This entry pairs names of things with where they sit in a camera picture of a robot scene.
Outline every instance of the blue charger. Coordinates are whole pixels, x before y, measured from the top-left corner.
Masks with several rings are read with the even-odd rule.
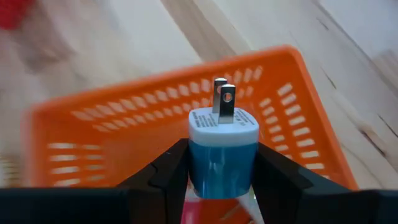
[[[189,114],[190,178],[202,198],[235,198],[250,188],[259,125],[251,114],[234,107],[235,91],[218,78],[213,107]]]

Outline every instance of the orange plastic basket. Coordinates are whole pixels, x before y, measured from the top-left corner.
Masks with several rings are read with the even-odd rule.
[[[236,106],[260,124],[260,142],[356,189],[300,53],[279,47],[57,98],[32,113],[36,187],[114,186],[187,138],[188,113],[211,105],[212,85],[237,86]]]

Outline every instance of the metal prong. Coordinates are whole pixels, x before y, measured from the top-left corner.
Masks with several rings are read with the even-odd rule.
[[[218,91],[218,87],[227,84],[227,82],[225,78],[216,78],[214,80],[213,113],[220,112],[220,92]]]
[[[219,124],[230,124],[234,122],[235,89],[231,84],[221,86]]]

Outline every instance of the red object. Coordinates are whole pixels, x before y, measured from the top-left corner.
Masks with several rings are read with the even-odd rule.
[[[34,0],[0,0],[0,27],[7,30],[19,26]]]

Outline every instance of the wooden floor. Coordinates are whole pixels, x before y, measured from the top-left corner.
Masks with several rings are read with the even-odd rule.
[[[3,154],[24,161],[19,123],[33,103],[290,44],[359,187],[398,189],[398,98],[316,1],[41,0],[29,17],[0,31]]]

